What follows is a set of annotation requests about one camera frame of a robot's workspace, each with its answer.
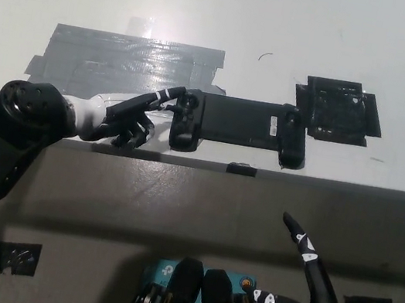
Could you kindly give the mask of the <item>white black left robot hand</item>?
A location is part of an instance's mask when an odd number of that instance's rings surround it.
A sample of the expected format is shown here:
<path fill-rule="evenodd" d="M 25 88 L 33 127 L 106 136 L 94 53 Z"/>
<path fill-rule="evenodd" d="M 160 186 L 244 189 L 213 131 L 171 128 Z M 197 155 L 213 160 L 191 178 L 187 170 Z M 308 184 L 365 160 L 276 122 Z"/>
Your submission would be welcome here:
<path fill-rule="evenodd" d="M 155 124 L 147 113 L 171 110 L 169 101 L 185 94 L 184 87 L 173 87 L 146 94 L 97 94 L 85 99 L 63 98 L 69 110 L 73 137 L 82 141 L 112 139 L 112 145 L 131 150 L 151 140 Z"/>

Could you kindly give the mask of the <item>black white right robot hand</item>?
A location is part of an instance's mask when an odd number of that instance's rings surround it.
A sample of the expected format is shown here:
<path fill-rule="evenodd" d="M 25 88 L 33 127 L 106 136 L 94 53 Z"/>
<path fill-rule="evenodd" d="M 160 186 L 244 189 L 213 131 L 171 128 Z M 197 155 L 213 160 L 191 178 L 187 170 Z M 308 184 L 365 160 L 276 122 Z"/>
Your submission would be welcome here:
<path fill-rule="evenodd" d="M 288 212 L 283 214 L 284 225 L 288 228 L 292 241 L 301 255 L 305 277 L 310 291 L 310 303 L 339 303 L 324 264 L 307 233 Z M 249 285 L 243 291 L 250 303 L 300 303 L 286 296 L 260 290 Z"/>

